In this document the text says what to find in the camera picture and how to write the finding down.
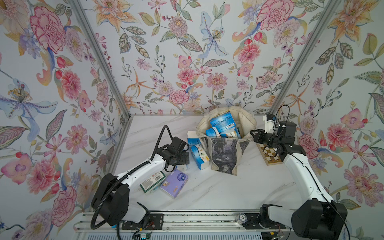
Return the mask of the blue floral tissue pack front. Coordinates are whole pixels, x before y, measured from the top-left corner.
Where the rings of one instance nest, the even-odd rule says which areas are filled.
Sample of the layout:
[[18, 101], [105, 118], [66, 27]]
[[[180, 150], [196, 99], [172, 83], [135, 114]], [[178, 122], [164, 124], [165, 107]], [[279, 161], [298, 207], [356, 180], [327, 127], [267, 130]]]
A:
[[220, 138], [221, 134], [219, 133], [218, 129], [216, 127], [212, 127], [210, 129], [206, 130], [206, 136], [209, 138]]

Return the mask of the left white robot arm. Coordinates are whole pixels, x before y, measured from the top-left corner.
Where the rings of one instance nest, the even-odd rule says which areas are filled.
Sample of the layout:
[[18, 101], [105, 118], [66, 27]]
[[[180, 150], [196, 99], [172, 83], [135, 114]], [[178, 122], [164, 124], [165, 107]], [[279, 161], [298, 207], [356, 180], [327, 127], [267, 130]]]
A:
[[106, 174], [91, 202], [94, 209], [91, 229], [98, 229], [104, 224], [114, 226], [121, 221], [146, 225], [151, 212], [139, 202], [130, 204], [131, 189], [169, 166], [176, 166], [185, 158], [188, 149], [188, 143], [173, 137], [171, 144], [156, 147], [153, 154], [135, 168], [116, 176]]

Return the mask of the light blue tissue pack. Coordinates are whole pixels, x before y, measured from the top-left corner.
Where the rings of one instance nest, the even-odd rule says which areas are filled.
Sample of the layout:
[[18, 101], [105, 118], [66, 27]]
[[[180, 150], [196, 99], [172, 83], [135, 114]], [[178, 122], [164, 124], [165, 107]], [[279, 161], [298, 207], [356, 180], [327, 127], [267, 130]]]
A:
[[220, 134], [236, 127], [236, 122], [230, 111], [226, 111], [212, 118], [210, 124], [213, 128], [216, 128]]

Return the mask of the beige canvas bag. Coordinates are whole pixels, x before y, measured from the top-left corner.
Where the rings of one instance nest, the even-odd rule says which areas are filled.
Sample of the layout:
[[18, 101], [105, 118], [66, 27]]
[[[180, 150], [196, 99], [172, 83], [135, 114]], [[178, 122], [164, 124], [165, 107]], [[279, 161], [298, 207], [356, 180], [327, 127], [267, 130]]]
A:
[[[231, 112], [242, 138], [209, 138], [206, 136], [206, 130], [212, 128], [210, 120], [226, 111]], [[204, 150], [212, 160], [212, 170], [236, 176], [243, 153], [253, 140], [250, 131], [255, 130], [256, 127], [257, 121], [254, 115], [240, 107], [217, 108], [206, 113], [198, 123], [196, 133]]]

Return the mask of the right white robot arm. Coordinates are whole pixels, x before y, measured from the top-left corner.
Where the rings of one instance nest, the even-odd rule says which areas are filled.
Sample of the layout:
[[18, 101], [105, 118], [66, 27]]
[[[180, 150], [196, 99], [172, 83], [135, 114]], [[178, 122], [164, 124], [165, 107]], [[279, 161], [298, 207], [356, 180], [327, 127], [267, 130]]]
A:
[[310, 166], [309, 153], [295, 143], [296, 127], [294, 123], [281, 121], [274, 131], [274, 123], [266, 121], [264, 129], [250, 132], [255, 143], [275, 149], [291, 173], [303, 201], [297, 210], [263, 204], [258, 223], [265, 229], [284, 225], [301, 238], [337, 240], [342, 230], [348, 228], [348, 211], [321, 186]]

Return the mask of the blue floral tissue pack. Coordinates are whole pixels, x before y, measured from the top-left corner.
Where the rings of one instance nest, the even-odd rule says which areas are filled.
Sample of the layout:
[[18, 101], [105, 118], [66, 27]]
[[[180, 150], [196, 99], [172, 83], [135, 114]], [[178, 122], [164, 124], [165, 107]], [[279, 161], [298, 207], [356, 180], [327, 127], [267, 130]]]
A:
[[204, 170], [210, 165], [210, 158], [201, 144], [191, 147], [191, 154], [195, 160], [199, 170]]
[[218, 129], [216, 127], [212, 127], [210, 129], [206, 130], [206, 136], [209, 138], [220, 138], [221, 134], [219, 133]]
[[236, 127], [228, 129], [228, 130], [220, 133], [220, 135], [222, 138], [231, 138], [231, 139], [241, 139], [242, 138], [240, 133], [239, 133], [239, 130]]

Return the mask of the purple tissue pack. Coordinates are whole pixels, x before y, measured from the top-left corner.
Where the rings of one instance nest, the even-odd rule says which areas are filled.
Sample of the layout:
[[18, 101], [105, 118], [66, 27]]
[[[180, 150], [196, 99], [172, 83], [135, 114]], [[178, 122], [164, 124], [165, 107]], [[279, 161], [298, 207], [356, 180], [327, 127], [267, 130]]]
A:
[[161, 184], [160, 189], [168, 196], [175, 199], [188, 180], [188, 175], [176, 169], [167, 176]]

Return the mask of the green white tissue box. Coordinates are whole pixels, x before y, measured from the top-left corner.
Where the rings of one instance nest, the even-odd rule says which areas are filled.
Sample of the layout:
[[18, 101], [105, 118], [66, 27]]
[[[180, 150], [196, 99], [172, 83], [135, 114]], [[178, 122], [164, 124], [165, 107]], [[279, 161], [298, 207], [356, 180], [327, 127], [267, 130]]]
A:
[[160, 171], [141, 183], [140, 187], [145, 194], [150, 194], [163, 183], [166, 177], [167, 176], [162, 171]]

